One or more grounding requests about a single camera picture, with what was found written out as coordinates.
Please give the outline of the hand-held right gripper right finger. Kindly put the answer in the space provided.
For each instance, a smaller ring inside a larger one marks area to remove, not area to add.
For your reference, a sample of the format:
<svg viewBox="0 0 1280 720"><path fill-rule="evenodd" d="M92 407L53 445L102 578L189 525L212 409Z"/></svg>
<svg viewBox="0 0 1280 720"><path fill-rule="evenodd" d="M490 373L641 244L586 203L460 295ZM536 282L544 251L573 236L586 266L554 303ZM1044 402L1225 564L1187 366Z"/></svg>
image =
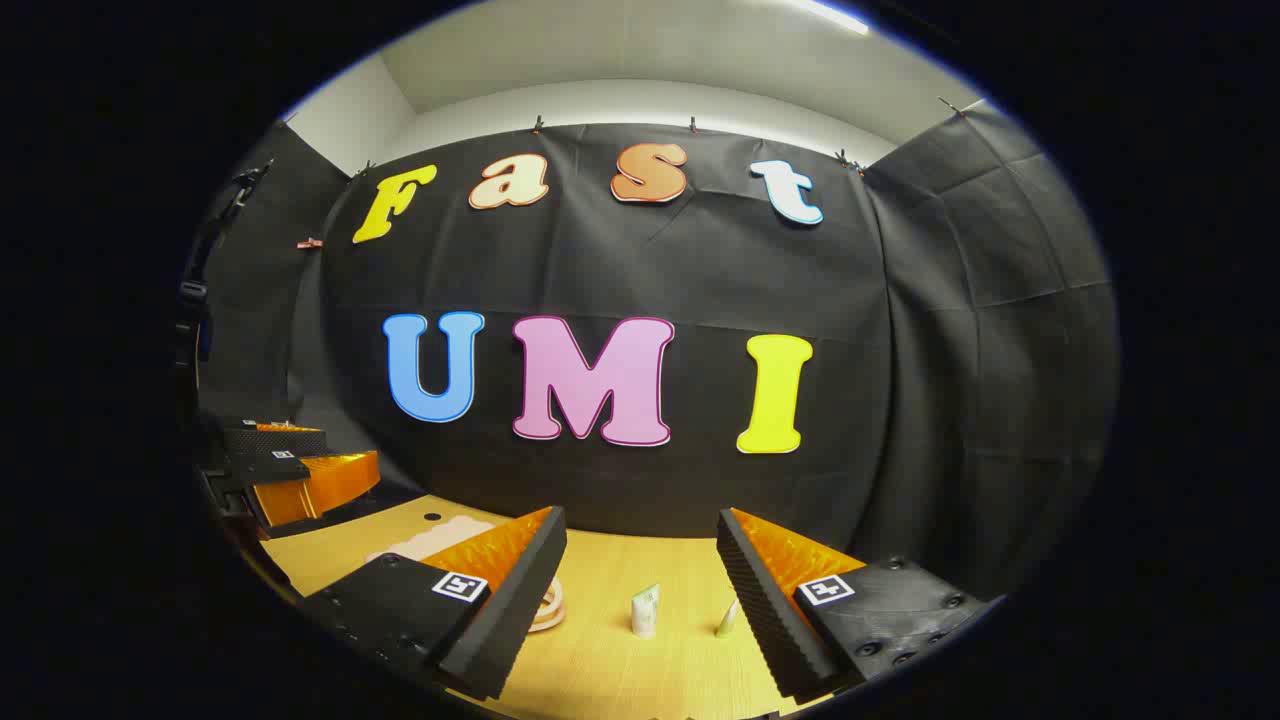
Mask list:
<svg viewBox="0 0 1280 720"><path fill-rule="evenodd" d="M740 509L719 511L716 543L778 692L799 703L918 664L998 603L910 559L864 562Z"/></svg>

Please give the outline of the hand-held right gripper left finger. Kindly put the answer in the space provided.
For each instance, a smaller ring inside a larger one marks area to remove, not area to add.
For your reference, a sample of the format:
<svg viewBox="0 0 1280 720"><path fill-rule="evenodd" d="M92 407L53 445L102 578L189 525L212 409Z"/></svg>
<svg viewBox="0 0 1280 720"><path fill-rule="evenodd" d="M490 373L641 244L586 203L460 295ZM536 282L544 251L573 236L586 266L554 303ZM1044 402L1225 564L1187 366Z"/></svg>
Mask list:
<svg viewBox="0 0 1280 720"><path fill-rule="evenodd" d="M300 601L339 642L419 685L500 696L567 546L549 506L425 559L385 552Z"/></svg>

